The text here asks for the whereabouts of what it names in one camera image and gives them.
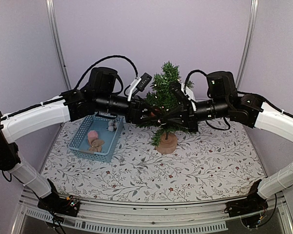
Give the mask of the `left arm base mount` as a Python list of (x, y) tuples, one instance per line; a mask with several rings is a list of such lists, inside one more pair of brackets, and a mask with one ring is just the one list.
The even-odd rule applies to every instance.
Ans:
[(80, 200), (73, 195), (69, 195), (66, 198), (60, 197), (53, 182), (50, 179), (47, 179), (47, 181), (51, 186), (51, 194), (45, 198), (39, 198), (38, 208), (56, 214), (77, 217)]

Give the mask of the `beige burlap bow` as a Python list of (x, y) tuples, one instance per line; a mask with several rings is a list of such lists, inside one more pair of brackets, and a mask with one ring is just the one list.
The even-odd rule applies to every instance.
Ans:
[(96, 139), (93, 141), (89, 141), (89, 151), (90, 152), (98, 152), (100, 153), (102, 151), (103, 145), (104, 145), (104, 141), (102, 139)]

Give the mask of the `small green christmas tree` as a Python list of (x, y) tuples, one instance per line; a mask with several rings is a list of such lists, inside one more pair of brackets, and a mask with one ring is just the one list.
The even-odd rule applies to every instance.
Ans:
[[(162, 114), (166, 114), (168, 111), (178, 106), (176, 97), (169, 90), (169, 85), (173, 82), (180, 82), (179, 66), (167, 61), (161, 67), (161, 73), (156, 73), (151, 84), (152, 91), (146, 94), (144, 100), (154, 108), (158, 108), (162, 111)], [(178, 131), (188, 133), (188, 130), (181, 126), (174, 125), (161, 125), (160, 123), (142, 123), (137, 124), (140, 128), (157, 127), (157, 131), (153, 133), (151, 138), (151, 145), (158, 146), (161, 140), (161, 136), (164, 133), (175, 133)]]

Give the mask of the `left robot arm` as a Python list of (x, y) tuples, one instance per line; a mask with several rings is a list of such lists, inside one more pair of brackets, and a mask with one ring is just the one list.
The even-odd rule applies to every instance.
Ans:
[(144, 73), (129, 86), (127, 97), (115, 93), (116, 70), (106, 67), (93, 68), (89, 80), (80, 90), (61, 93), (49, 101), (23, 110), (2, 114), (0, 112), (0, 170), (8, 171), (29, 187), (53, 212), (63, 207), (56, 189), (19, 154), (17, 139), (51, 125), (79, 120), (96, 112), (125, 116), (127, 122), (139, 123), (146, 108), (133, 91), (143, 91), (152, 77)]

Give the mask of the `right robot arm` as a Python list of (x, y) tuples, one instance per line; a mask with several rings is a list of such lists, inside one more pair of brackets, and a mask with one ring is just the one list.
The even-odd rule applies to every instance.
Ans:
[(200, 121), (228, 117), (230, 121), (271, 132), (293, 143), (293, 115), (276, 108), (261, 95), (239, 92), (231, 72), (217, 71), (205, 77), (207, 101), (194, 101), (187, 93), (186, 85), (170, 85), (178, 106), (163, 116), (164, 123), (196, 132)]

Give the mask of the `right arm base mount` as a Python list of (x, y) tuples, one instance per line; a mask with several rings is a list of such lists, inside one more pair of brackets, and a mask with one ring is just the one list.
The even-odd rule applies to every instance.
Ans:
[(226, 203), (226, 208), (224, 209), (224, 213), (228, 214), (229, 217), (247, 215), (250, 213), (263, 211), (263, 214), (242, 218), (242, 224), (250, 229), (260, 226), (268, 208), (267, 200), (263, 199), (257, 194), (258, 186), (261, 181), (262, 180), (259, 179), (253, 183), (246, 198), (229, 201)]

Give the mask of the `dark red bauble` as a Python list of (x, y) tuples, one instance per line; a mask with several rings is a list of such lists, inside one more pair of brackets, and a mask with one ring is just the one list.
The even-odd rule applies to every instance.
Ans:
[(150, 117), (161, 117), (162, 111), (158, 108), (152, 109), (149, 114)]

